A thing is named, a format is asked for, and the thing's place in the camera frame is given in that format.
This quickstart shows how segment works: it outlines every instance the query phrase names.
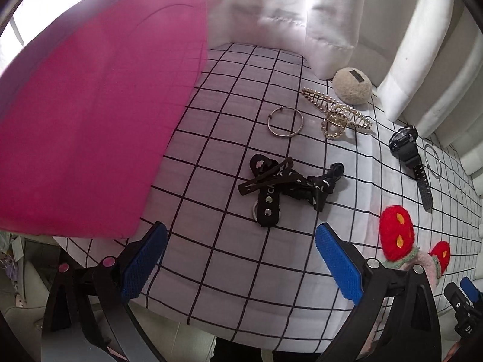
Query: blue gripper part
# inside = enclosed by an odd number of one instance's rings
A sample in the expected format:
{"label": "blue gripper part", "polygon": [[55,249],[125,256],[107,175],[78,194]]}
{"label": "blue gripper part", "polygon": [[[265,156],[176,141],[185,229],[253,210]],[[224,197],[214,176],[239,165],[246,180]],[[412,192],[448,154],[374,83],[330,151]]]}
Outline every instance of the blue gripper part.
{"label": "blue gripper part", "polygon": [[480,298],[480,290],[478,290],[474,286],[471,280],[469,280],[467,277],[464,277],[463,279],[461,279],[459,286],[468,296],[468,299],[470,301],[472,301],[473,303],[478,302],[478,299]]}
{"label": "blue gripper part", "polygon": [[167,242],[168,231],[166,226],[161,223],[124,270],[121,288],[121,299],[124,303],[127,303],[129,299],[139,297],[149,275],[166,249]]}
{"label": "blue gripper part", "polygon": [[344,298],[350,299],[357,305],[363,293],[361,274],[323,224],[318,226],[315,231],[315,246]]}

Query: red crochet flower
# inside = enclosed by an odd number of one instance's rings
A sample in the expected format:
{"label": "red crochet flower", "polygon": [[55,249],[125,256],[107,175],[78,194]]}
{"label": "red crochet flower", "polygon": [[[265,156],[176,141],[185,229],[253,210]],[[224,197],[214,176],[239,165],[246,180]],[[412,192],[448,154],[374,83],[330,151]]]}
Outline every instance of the red crochet flower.
{"label": "red crochet flower", "polygon": [[439,241],[429,254],[438,257],[441,265],[441,273],[446,271],[451,257],[450,244],[446,241]]}
{"label": "red crochet flower", "polygon": [[387,207],[379,222],[382,251],[387,260],[406,256],[414,243],[414,229],[409,213],[400,205]]}

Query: black wristwatch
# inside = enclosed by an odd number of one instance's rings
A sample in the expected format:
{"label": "black wristwatch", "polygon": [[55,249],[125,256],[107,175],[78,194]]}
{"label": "black wristwatch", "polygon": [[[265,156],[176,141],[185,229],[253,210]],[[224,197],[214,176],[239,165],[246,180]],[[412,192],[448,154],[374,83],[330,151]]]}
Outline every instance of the black wristwatch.
{"label": "black wristwatch", "polygon": [[391,153],[404,162],[407,168],[412,169],[418,184],[419,193],[425,210],[433,208],[433,195],[424,171],[423,162],[416,146],[418,131],[412,125],[407,125],[394,133],[389,140]]}

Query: silver bangle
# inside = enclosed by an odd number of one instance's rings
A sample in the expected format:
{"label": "silver bangle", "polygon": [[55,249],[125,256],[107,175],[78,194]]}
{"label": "silver bangle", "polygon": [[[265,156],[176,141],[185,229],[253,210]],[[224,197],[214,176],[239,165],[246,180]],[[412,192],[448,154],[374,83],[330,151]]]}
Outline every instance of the silver bangle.
{"label": "silver bangle", "polygon": [[[279,134],[279,133],[275,133],[275,132],[272,130],[271,126],[270,126],[270,120],[271,120],[271,118],[272,118],[273,114],[274,114],[276,111],[282,111],[283,109],[292,109],[292,110],[295,110],[295,112],[299,113],[300,117],[302,118],[302,124],[300,125],[300,128],[299,128],[299,129],[297,129],[295,132],[289,133],[288,135],[281,135],[281,134]],[[275,110],[273,110],[273,111],[272,111],[272,112],[269,114],[269,119],[268,119],[268,121],[267,121],[267,125],[268,125],[268,127],[269,127],[270,132],[272,132],[272,133],[273,133],[275,136],[278,136],[279,138],[292,138],[293,136],[298,135],[298,134],[299,134],[299,132],[300,132],[300,131],[302,130],[302,128],[303,128],[303,115],[302,115],[302,113],[300,113],[300,111],[299,111],[299,110],[297,110],[297,109],[295,109],[295,108],[293,108],[293,107],[288,107],[288,106],[280,106],[279,108],[276,108]]]}
{"label": "silver bangle", "polygon": [[[427,161],[427,154],[426,154],[427,148],[431,148],[433,150],[433,152],[434,152],[434,159],[436,159],[437,164],[440,165],[440,173],[439,174],[436,174],[433,171],[433,169],[429,165],[429,162]],[[429,171],[431,172],[432,175],[434,175],[434,178],[440,179],[441,178],[441,175],[443,175],[443,166],[441,165],[441,160],[440,160],[438,154],[436,153],[436,151],[434,150],[434,148],[431,145],[429,145],[429,144],[427,144],[427,145],[424,146],[424,160],[426,161],[426,166],[428,167]]]}

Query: white tablecloth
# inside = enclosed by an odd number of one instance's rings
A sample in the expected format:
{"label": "white tablecloth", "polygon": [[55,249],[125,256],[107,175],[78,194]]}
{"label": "white tablecloth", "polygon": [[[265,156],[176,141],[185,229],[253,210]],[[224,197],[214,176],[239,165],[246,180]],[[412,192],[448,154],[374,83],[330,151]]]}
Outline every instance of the white tablecloth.
{"label": "white tablecloth", "polygon": [[[446,284],[474,278],[481,202],[452,148],[439,149],[435,136],[418,140],[422,157],[423,145],[429,143],[443,163],[441,179],[427,171],[434,208],[426,212],[416,182],[387,146],[404,123],[389,122],[377,97],[359,106],[373,120],[371,133],[346,129],[342,138],[325,140],[320,113],[298,90],[335,94],[331,83],[319,81],[302,57],[229,44],[209,52],[204,71],[132,238],[140,239],[154,221],[171,230],[163,262],[137,302],[239,343],[281,351],[325,350],[353,305],[342,297],[315,249],[315,211],[307,202],[281,196],[281,218],[271,229],[252,219],[257,193],[242,197],[236,187],[253,178],[248,163],[256,153],[277,160],[291,156],[294,169],[305,176],[321,175],[332,163],[342,162],[345,175],[318,222],[328,222],[365,257],[384,260],[379,215],[392,204],[409,211],[422,251],[449,241],[451,262],[435,291],[438,310],[449,306],[442,297]],[[268,131],[267,116],[279,105],[304,113],[299,135],[284,139]],[[272,122],[290,129],[293,112],[284,110]],[[429,162],[436,168],[432,156]],[[89,266],[117,256],[126,243],[57,240]]]}

